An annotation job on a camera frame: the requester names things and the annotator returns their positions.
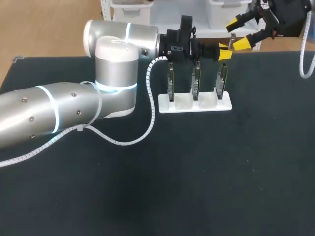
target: white plastic bin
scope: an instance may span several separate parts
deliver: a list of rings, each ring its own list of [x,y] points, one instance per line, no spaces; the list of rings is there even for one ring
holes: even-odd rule
[[[150,7],[153,6],[153,2],[140,5],[118,5],[110,0],[110,6],[114,9],[115,21],[150,25]]]
[[[252,0],[206,0],[210,28],[224,29],[238,14],[246,12]]]

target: wooden floor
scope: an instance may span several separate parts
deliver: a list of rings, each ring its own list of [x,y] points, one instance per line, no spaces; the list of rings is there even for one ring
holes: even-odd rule
[[[0,84],[15,55],[84,55],[84,25],[102,19],[100,12],[100,0],[0,0]],[[300,38],[268,39],[262,51],[297,51],[300,45]]]

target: black mat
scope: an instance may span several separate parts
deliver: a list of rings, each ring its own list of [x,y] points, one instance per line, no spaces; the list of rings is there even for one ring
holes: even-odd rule
[[[299,77],[298,60],[297,53],[235,55],[230,112],[157,113],[152,133],[130,147],[75,131],[0,169],[0,236],[313,236],[315,78]],[[130,141],[148,127],[146,66],[135,111],[94,124],[112,138]],[[207,91],[217,65],[201,66]],[[153,69],[157,111],[166,68]],[[175,69],[176,92],[189,91],[191,67]],[[89,58],[26,58],[12,65],[1,92],[94,78]],[[0,150],[0,160],[48,139]]]

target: white spiral cable wrap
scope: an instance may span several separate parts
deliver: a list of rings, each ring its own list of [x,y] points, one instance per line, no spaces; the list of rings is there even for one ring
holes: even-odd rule
[[[9,165],[13,165],[13,164],[16,164],[16,163],[19,163],[19,162],[22,162],[22,161],[25,161],[25,160],[28,160],[38,154],[40,154],[42,151],[44,151],[46,148],[48,148],[49,146],[51,146],[52,144],[54,144],[56,141],[58,141],[60,138],[62,138],[63,136],[65,136],[66,134],[70,133],[71,131],[73,130],[79,130],[79,131],[82,131],[83,128],[87,128],[93,132],[95,132],[96,134],[98,134],[99,136],[101,136],[102,138],[106,139],[107,141],[110,141],[111,143],[113,144],[116,144],[116,145],[122,145],[122,146],[127,146],[127,145],[132,145],[132,144],[135,144],[141,140],[143,140],[144,138],[146,138],[149,133],[151,132],[152,128],[153,128],[153,125],[154,125],[154,120],[155,120],[155,108],[154,108],[154,101],[153,101],[153,96],[152,96],[152,92],[151,92],[151,87],[150,87],[150,73],[151,73],[151,69],[153,67],[153,65],[155,63],[157,63],[158,61],[163,61],[163,60],[167,60],[167,57],[157,57],[155,58],[148,66],[148,69],[147,69],[147,74],[146,74],[146,84],[147,84],[147,91],[148,91],[148,96],[149,96],[149,99],[150,99],[150,105],[151,105],[151,122],[150,122],[150,125],[149,125],[149,128],[147,129],[147,131],[139,138],[137,138],[136,140],[133,140],[133,141],[130,141],[130,142],[119,142],[119,141],[116,141],[116,140],[113,140],[111,139],[110,137],[106,136],[105,134],[101,133],[98,129],[94,128],[93,126],[90,126],[90,125],[86,125],[86,124],[81,124],[81,125],[77,125],[77,126],[74,126],[74,127],[71,127],[71,128],[68,128],[64,131],[62,131],[60,134],[56,135],[55,137],[53,137],[51,140],[49,140],[48,142],[46,142],[45,144],[43,144],[42,146],[40,146],[39,148],[37,148],[36,150],[34,151],[31,151],[29,152],[28,154],[25,154],[23,156],[19,156],[19,157],[16,157],[16,158],[13,158],[13,159],[10,159],[10,160],[6,160],[6,161],[1,161],[0,162],[0,168],[1,167],[5,167],[5,166],[9,166]],[[90,83],[92,84],[95,89],[97,90],[97,92],[100,94],[100,91],[99,89],[97,88],[97,86],[92,83],[92,82],[81,82],[81,83]],[[96,113],[96,116],[95,118],[93,118],[91,121],[94,122],[97,117],[99,116],[99,113],[100,113],[100,109],[101,109],[101,106],[102,106],[102,101],[100,99],[100,102],[99,102],[99,107],[98,107],[98,110],[97,110],[97,113]]]
[[[303,79],[309,78],[312,75],[314,68],[315,68],[315,54],[314,54],[310,69],[306,74],[304,74],[304,68],[303,68],[304,52],[305,52],[305,45],[306,45],[307,36],[309,34],[309,29],[310,29],[310,25],[311,25],[311,16],[312,16],[312,12],[310,11],[309,13],[307,13],[307,17],[306,17],[306,24],[305,24],[305,30],[304,30],[302,48],[301,48],[301,54],[300,54],[300,75]]]

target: screw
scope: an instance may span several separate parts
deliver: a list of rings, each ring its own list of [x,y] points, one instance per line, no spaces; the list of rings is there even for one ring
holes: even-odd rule
[[[144,49],[141,51],[141,54],[146,57],[149,53],[147,50]]]

